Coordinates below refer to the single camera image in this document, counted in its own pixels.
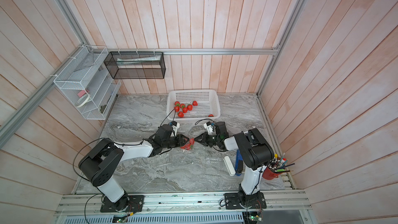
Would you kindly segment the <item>pink note pad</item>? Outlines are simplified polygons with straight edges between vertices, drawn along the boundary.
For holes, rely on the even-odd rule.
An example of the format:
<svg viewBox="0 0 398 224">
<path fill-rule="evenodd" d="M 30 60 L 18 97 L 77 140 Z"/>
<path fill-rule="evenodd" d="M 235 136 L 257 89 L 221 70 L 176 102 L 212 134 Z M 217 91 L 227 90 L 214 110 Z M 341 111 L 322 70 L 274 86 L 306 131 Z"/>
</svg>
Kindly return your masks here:
<svg viewBox="0 0 398 224">
<path fill-rule="evenodd" d="M 81 90 L 80 92 L 78 92 L 77 96 L 78 97 L 83 97 L 85 94 L 87 94 L 86 90 Z"/>
</svg>

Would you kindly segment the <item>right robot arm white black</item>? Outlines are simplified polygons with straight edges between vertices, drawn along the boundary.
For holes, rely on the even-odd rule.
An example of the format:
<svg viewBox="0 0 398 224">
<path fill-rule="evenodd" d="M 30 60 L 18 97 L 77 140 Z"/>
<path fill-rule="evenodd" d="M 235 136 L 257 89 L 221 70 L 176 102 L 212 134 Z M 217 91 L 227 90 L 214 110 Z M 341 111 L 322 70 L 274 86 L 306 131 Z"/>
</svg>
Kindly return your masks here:
<svg viewBox="0 0 398 224">
<path fill-rule="evenodd" d="M 274 159 L 274 152 L 262 133 L 253 128 L 229 135 L 223 121 L 210 121 L 204 124 L 204 127 L 206 131 L 195 137 L 194 141 L 207 147 L 217 146 L 220 152 L 238 150 L 245 165 L 239 191 L 244 197 L 257 194 L 262 175 Z"/>
</svg>

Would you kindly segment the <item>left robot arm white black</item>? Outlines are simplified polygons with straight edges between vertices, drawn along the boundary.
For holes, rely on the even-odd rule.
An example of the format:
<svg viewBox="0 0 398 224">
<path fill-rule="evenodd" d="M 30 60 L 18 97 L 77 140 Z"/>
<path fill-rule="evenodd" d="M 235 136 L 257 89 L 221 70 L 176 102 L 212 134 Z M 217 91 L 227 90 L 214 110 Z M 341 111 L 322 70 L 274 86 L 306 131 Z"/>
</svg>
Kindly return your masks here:
<svg viewBox="0 0 398 224">
<path fill-rule="evenodd" d="M 127 205 L 128 194 L 119 185 L 114 172 L 125 160 L 148 158 L 160 155 L 167 150 L 182 147 L 189 138 L 178 134 L 179 123 L 173 121 L 158 127 L 155 134 L 139 142 L 116 143 L 102 138 L 79 162 L 78 167 L 87 180 L 96 187 L 105 200 L 121 209 Z"/>
</svg>

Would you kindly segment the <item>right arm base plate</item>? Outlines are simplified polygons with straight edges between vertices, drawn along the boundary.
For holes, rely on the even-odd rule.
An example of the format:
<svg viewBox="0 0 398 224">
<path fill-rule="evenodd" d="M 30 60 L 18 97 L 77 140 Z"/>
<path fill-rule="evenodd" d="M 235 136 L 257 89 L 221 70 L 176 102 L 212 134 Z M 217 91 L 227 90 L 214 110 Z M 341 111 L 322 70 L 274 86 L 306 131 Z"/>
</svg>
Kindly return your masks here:
<svg viewBox="0 0 398 224">
<path fill-rule="evenodd" d="M 243 191 L 225 193 L 226 209 L 266 209 L 264 194 L 258 191 L 252 195 L 246 195 Z"/>
</svg>

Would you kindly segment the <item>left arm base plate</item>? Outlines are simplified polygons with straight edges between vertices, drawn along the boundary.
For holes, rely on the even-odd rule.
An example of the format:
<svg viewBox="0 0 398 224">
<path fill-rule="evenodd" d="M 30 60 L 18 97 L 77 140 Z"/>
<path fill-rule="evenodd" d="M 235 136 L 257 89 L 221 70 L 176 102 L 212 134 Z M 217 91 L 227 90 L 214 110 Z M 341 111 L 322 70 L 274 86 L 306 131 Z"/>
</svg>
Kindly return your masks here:
<svg viewBox="0 0 398 224">
<path fill-rule="evenodd" d="M 125 194 L 118 201 L 113 203 L 108 197 L 104 197 L 100 212 L 101 213 L 141 212 L 144 204 L 144 199 L 145 199 L 144 195 Z"/>
</svg>

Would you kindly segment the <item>roll of tape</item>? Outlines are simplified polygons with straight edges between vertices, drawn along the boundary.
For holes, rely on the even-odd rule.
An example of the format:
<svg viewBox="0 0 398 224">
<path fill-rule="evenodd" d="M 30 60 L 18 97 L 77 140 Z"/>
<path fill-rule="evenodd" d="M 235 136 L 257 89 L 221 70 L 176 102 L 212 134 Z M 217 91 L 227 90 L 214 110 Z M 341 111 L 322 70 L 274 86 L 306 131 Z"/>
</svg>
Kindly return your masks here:
<svg viewBox="0 0 398 224">
<path fill-rule="evenodd" d="M 76 102 L 76 107 L 77 107 L 77 108 L 83 107 L 86 103 L 88 103 L 88 102 L 90 101 L 90 98 L 91 98 L 91 96 L 90 96 L 89 93 L 84 94 L 84 95 L 81 96 L 81 97 L 78 99 L 78 101 Z"/>
</svg>

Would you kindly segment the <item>white perforated plastic basket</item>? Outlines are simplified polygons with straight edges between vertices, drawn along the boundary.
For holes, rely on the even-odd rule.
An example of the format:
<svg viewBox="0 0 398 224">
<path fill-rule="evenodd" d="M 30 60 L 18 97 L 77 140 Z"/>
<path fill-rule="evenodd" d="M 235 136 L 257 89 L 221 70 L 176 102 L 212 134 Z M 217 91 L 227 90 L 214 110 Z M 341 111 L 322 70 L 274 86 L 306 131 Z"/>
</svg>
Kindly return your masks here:
<svg viewBox="0 0 398 224">
<path fill-rule="evenodd" d="M 218 94 L 212 89 L 172 91 L 167 98 L 166 115 L 169 120 L 181 123 L 219 118 Z"/>
</svg>

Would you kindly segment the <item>blue object on table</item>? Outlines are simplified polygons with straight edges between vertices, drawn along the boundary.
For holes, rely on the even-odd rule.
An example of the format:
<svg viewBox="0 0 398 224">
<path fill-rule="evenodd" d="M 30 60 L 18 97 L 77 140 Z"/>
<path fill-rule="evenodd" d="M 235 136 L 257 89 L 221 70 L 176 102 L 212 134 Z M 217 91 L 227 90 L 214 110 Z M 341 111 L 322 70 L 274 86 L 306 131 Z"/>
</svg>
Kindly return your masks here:
<svg viewBox="0 0 398 224">
<path fill-rule="evenodd" d="M 236 151 L 236 160 L 235 160 L 235 167 L 234 167 L 235 175 L 240 176 L 242 174 L 243 165 L 244 165 L 243 158 L 241 156 L 240 150 L 238 149 Z"/>
</svg>

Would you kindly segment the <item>red pen cup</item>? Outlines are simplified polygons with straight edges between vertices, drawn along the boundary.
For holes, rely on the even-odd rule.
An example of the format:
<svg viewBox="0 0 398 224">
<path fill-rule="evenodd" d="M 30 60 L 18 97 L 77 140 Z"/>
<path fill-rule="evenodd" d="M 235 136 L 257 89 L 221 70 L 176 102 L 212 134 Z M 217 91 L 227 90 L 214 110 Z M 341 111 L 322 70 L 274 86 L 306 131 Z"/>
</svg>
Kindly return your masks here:
<svg viewBox="0 0 398 224">
<path fill-rule="evenodd" d="M 266 169 L 264 170 L 264 172 L 262 174 L 262 178 L 265 179 L 265 180 L 273 180 L 273 179 L 276 179 L 278 177 L 279 177 L 279 174 L 273 172 L 268 167 L 266 167 Z"/>
</svg>

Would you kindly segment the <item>black mesh wall basket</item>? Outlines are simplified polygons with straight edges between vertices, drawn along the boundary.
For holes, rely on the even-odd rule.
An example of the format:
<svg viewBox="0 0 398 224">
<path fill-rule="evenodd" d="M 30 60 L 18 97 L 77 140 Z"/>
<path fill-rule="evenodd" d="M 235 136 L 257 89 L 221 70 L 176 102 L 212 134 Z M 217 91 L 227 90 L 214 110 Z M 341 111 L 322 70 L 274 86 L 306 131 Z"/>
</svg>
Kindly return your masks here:
<svg viewBox="0 0 398 224">
<path fill-rule="evenodd" d="M 164 79 L 164 55 L 156 51 L 112 51 L 104 64 L 114 79 Z"/>
</svg>

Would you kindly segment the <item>clear plastic clamshell container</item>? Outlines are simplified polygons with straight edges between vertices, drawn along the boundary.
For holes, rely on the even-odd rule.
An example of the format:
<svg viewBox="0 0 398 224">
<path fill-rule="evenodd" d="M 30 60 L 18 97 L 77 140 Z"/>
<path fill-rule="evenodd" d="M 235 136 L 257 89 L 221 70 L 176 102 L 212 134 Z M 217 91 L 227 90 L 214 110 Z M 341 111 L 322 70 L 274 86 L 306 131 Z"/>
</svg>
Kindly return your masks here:
<svg viewBox="0 0 398 224">
<path fill-rule="evenodd" d="M 183 150 L 192 150 L 194 143 L 195 143 L 194 139 L 189 139 L 189 141 L 180 148 Z"/>
</svg>

